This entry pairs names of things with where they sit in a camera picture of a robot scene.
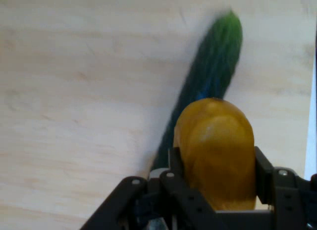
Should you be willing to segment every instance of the wooden surface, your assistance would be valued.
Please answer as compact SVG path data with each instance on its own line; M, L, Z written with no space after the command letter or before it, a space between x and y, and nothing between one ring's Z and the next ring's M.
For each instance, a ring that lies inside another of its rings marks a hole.
M220 11L244 43L226 99L274 165L304 172L310 0L0 0L0 229L78 229L146 176L198 41Z

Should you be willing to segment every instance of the white edge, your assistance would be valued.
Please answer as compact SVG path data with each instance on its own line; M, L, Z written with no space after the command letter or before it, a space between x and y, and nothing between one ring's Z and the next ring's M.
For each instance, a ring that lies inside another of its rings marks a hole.
M309 110L308 135L306 146L306 162L304 179L310 180L313 174L317 173L317 143L316 143L316 58L314 59L313 83L311 93L311 105Z

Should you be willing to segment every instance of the screw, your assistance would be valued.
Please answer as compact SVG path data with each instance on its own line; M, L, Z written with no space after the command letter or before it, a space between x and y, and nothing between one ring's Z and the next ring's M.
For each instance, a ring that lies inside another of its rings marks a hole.
M174 173L169 172L169 173L166 174L166 176L167 176L167 177L174 177L175 175L174 175Z
M286 170L279 170L278 173L280 175L288 175L288 172Z
M139 184L139 183L141 183L139 179L134 179L134 180L132 181L132 184Z

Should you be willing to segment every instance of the cucumber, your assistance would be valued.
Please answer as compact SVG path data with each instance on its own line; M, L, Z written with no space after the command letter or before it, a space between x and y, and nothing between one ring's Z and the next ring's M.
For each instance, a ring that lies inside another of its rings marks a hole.
M232 11L218 18L208 30L179 94L152 170L168 167L168 150L173 146L174 127L186 106L207 97L224 97L239 60L241 44L242 26Z

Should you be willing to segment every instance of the yellow squash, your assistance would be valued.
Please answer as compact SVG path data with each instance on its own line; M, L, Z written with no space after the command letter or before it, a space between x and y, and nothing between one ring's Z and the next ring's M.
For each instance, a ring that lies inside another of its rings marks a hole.
M187 106L174 130L185 179L215 210L255 207L256 176L252 127L233 104L201 99Z

